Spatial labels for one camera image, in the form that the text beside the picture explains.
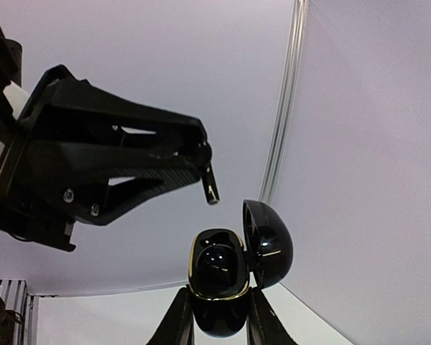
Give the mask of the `black earbud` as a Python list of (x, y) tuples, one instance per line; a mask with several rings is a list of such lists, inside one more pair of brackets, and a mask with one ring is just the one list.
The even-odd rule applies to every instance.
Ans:
[(212, 156), (212, 148), (207, 142), (202, 142), (198, 145), (195, 153), (196, 165), (200, 171), (205, 198), (209, 205), (215, 205), (220, 201), (216, 179), (211, 165)]
[(238, 279), (235, 250), (225, 244), (205, 248), (197, 258), (195, 276), (197, 283), (205, 290), (212, 287), (234, 287)]

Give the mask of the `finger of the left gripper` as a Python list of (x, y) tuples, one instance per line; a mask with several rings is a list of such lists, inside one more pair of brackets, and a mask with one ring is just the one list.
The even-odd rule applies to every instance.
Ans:
[(205, 158), (201, 120), (127, 101), (85, 80), (48, 86), (39, 117), (41, 158)]

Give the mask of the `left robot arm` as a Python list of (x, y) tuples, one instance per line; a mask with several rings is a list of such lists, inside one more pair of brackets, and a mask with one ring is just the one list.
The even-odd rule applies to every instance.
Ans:
[(197, 182), (218, 202), (199, 119), (124, 100), (64, 65), (26, 93), (21, 53), (0, 27), (0, 231), (71, 252), (76, 222), (105, 226)]

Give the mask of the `black charging case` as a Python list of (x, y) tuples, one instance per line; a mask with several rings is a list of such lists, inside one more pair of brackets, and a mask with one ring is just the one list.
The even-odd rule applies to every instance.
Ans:
[(258, 288), (269, 288), (292, 266), (292, 237), (279, 214), (265, 203), (245, 200), (242, 215), (243, 236), (230, 229), (207, 229), (190, 250), (193, 314), (199, 328), (217, 338), (244, 327), (251, 279)]

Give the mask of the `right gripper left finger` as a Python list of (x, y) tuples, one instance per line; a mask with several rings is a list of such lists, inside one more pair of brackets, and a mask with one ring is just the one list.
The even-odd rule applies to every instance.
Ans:
[(147, 345), (193, 345), (195, 343), (193, 310), (190, 289), (178, 290)]

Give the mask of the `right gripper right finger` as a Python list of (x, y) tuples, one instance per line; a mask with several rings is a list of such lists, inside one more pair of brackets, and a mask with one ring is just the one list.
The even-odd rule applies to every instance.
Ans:
[(249, 290), (246, 335), (249, 345), (297, 345), (257, 287)]

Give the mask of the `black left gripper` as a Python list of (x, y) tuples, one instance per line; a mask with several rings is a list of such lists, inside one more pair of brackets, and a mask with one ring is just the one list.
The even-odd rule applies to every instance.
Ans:
[(64, 65), (47, 70), (14, 117), (4, 93), (11, 81), (0, 71), (0, 230), (72, 252), (76, 221), (105, 226), (149, 199), (198, 182), (205, 148), (163, 153), (39, 142), (45, 90), (64, 78), (76, 79)]

